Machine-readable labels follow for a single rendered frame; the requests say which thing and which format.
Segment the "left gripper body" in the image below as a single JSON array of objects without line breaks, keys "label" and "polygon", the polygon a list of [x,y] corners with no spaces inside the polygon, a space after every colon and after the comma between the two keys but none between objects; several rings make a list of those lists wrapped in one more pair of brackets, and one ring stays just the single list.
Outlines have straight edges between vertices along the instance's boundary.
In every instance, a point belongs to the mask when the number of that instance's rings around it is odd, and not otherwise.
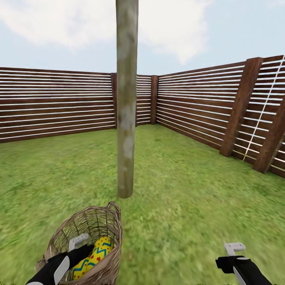
[{"label": "left gripper body", "polygon": [[72,251],[69,251],[69,253],[73,253],[75,255],[75,263],[74,263],[73,267],[76,266],[80,261],[82,261],[85,258],[90,256],[87,243],[80,246],[78,249],[74,249]]}]

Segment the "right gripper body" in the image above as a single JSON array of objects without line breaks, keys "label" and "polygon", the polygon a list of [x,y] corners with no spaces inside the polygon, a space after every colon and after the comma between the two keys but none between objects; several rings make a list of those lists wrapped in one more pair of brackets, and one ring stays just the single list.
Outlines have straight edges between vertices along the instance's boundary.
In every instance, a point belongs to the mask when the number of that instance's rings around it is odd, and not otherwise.
[{"label": "right gripper body", "polygon": [[[234,270],[231,267],[231,262],[235,257],[244,257],[243,255],[241,256],[229,256],[229,257],[219,257],[219,263],[221,265],[222,271],[225,274],[232,274],[234,273]],[[245,257],[244,257],[245,258]]]}]

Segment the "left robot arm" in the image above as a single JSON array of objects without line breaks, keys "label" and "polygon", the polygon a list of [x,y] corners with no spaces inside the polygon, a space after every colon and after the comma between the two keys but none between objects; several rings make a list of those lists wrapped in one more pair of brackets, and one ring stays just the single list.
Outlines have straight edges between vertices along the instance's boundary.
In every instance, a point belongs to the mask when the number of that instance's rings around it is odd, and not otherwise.
[{"label": "left robot arm", "polygon": [[68,252],[64,251],[49,258],[48,263],[27,282],[27,285],[58,285],[69,270],[90,256],[95,248],[93,244],[86,243],[78,247],[89,238],[88,233],[83,233],[71,239]]}]

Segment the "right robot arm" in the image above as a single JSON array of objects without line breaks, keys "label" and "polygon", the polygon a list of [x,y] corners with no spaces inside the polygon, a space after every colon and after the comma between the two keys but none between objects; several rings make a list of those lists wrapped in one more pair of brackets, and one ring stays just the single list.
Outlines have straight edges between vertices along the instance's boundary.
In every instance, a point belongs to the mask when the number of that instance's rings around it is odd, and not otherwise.
[{"label": "right robot arm", "polygon": [[240,285],[272,285],[249,258],[235,254],[235,251],[246,249],[244,244],[225,243],[224,249],[227,251],[227,256],[218,257],[216,264],[225,274],[234,273]]}]

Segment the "wicker basket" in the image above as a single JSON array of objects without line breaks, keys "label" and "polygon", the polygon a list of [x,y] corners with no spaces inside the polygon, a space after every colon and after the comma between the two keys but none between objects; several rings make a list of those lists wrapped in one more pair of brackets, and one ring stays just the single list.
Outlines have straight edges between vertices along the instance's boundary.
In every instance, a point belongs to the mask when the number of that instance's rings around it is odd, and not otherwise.
[{"label": "wicker basket", "polygon": [[[112,206],[114,209],[112,209]],[[119,205],[117,205],[114,201],[109,201],[106,207],[101,206],[89,206],[81,211],[77,211],[72,214],[67,220],[65,220],[53,233],[50,238],[49,245],[46,248],[46,251],[41,260],[38,260],[34,268],[36,273],[41,270],[47,263],[48,259],[51,258],[54,254],[57,255],[63,251],[63,247],[65,243],[69,245],[69,237],[70,235],[66,235],[63,228],[69,225],[69,222],[73,222],[74,228],[77,230],[77,224],[75,218],[79,215],[83,215],[86,226],[89,226],[90,221],[88,220],[87,213],[92,210],[95,210],[95,217],[98,218],[98,209],[103,210],[103,215],[105,217],[106,223],[106,232],[109,237],[111,234],[109,233],[109,229],[113,234],[113,238],[117,237],[117,240],[113,240],[115,244],[115,248],[107,254],[99,263],[97,263],[94,267],[92,267],[83,277],[78,280],[72,281],[71,275],[64,275],[62,280],[58,285],[115,285],[118,279],[118,273],[120,268],[120,257],[122,254],[122,242],[124,238],[124,230],[121,221],[121,209]],[[108,222],[108,214],[111,214],[113,222],[109,224]],[[58,239],[60,232],[62,233],[64,240],[61,242],[59,248],[55,244],[56,239]]]}]

